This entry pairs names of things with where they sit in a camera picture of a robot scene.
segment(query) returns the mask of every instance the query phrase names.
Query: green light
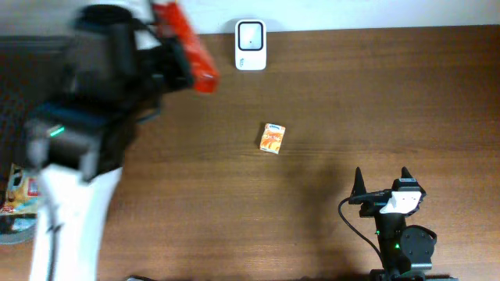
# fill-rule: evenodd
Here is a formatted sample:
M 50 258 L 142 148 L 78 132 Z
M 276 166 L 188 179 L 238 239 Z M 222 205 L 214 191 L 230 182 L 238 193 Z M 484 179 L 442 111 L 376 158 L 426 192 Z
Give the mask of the green light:
M 64 127 L 60 127 L 57 130 L 50 133 L 50 137 L 56 137 L 57 135 L 61 134 L 62 132 L 64 132 Z

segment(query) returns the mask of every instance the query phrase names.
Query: orange snack packet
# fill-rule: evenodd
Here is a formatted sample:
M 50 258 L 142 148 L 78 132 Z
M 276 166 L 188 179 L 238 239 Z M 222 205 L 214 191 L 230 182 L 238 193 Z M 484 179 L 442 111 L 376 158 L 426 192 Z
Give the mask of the orange snack packet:
M 283 141 L 284 127 L 274 124 L 266 124 L 260 150 L 278 154 L 280 152 L 281 141 Z

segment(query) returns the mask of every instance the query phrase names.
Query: white wall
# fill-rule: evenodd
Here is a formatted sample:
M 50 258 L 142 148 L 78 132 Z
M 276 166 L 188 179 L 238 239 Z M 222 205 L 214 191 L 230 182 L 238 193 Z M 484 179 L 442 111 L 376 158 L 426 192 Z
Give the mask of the white wall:
M 0 0 L 0 34 L 67 34 L 68 21 L 89 1 L 98 2 Z M 111 2 L 132 3 L 141 14 L 146 0 Z M 237 19 L 252 17 L 265 20 L 268 31 L 500 23 L 500 0 L 179 0 L 179 3 L 202 34 L 232 32 Z

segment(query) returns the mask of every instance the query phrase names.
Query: wooden table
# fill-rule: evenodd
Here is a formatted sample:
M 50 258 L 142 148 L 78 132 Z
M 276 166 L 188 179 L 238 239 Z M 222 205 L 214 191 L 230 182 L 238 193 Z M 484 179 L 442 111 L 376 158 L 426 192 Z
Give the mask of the wooden table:
M 338 217 L 360 166 L 369 190 L 404 165 L 428 196 L 408 219 L 438 234 L 432 273 L 500 276 L 500 28 L 268 34 L 268 66 L 234 67 L 231 35 L 204 36 L 216 95 L 165 97 L 140 128 L 109 207 L 99 280 L 299 279 L 380 268 Z M 287 127 L 279 155 L 264 123 Z M 345 214 L 375 240 L 374 221 Z M 31 244 L 0 247 L 25 280 Z

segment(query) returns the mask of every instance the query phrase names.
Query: red package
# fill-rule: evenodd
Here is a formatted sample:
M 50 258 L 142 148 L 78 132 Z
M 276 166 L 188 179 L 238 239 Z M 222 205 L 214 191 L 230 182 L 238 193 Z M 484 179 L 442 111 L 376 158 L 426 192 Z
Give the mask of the red package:
M 219 82 L 219 73 L 212 57 L 189 26 L 179 5 L 174 2 L 167 5 L 154 4 L 153 9 L 160 21 L 167 23 L 168 27 L 179 37 L 195 77 L 194 88 L 200 92 L 213 93 Z M 159 25 L 160 34 L 167 33 L 163 30 L 164 28 L 165 26 Z

